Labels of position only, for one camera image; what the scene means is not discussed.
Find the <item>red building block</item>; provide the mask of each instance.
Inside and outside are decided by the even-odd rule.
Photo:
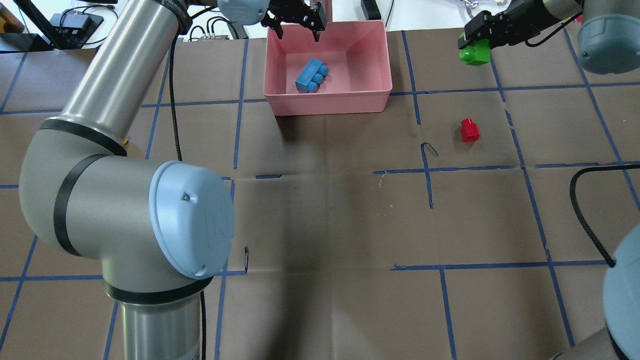
[[[462,134],[462,142],[474,142],[480,137],[478,125],[471,119],[462,120],[460,133]]]

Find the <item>white floor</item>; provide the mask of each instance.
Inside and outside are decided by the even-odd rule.
[[[478,2],[478,6],[471,10],[472,15],[475,15],[480,10],[489,10],[497,13],[505,10],[511,2],[511,0],[504,0],[501,3],[498,3],[500,0],[475,1]],[[50,19],[54,13],[61,13],[68,8],[92,4],[78,0],[32,0],[32,2],[48,19]],[[120,0],[116,5],[116,11],[122,13],[122,10],[128,2],[129,0]],[[378,0],[377,2],[383,19],[386,19],[391,0]],[[20,18],[18,7],[13,1],[4,0],[3,4]],[[189,13],[195,13],[201,9],[201,6],[192,6],[189,8]],[[97,13],[105,18],[103,25],[90,39],[92,42],[104,38],[111,31],[115,23],[115,16],[106,10],[92,10],[91,12]],[[201,16],[195,21],[194,25],[204,27],[207,19],[211,16]],[[333,19],[334,21],[364,20],[360,0],[333,0]],[[468,19],[467,7],[465,6],[464,0],[396,0],[393,12],[389,18],[388,30],[461,28]],[[31,32],[40,33],[29,19],[25,17],[25,20]],[[216,24],[215,31],[217,35],[229,35],[227,26],[220,22]],[[267,30],[260,24],[247,26],[246,32],[250,38],[266,37],[267,34]]]

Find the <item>cardboard surface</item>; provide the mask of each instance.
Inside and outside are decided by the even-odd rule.
[[[640,161],[638,71],[585,82],[573,24],[482,67],[459,61],[460,33],[388,33],[392,96],[384,112],[355,115],[275,117],[262,96],[264,40],[177,47],[184,160],[228,177],[236,211],[228,272],[206,290],[208,358],[547,360],[604,326],[606,266],[569,180]],[[100,279],[99,264],[31,247],[17,200],[30,138],[54,115],[43,111],[64,106],[88,58],[21,59],[0,55],[0,359],[122,359],[113,303],[86,280]],[[164,66],[131,156],[175,159]],[[476,143],[461,142],[465,117]],[[637,170],[578,183],[610,252],[640,222],[636,191]]]

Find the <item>pink plastic container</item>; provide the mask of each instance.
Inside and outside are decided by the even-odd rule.
[[[379,113],[391,92],[391,68],[385,23],[331,22],[314,42],[311,31],[283,25],[279,40],[267,35],[264,96],[275,115]],[[296,78],[316,58],[329,74],[316,93],[296,89]]]

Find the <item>blue building block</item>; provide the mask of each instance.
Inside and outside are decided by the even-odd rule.
[[[316,92],[327,74],[329,68],[320,60],[311,58],[296,79],[296,88],[301,92]]]

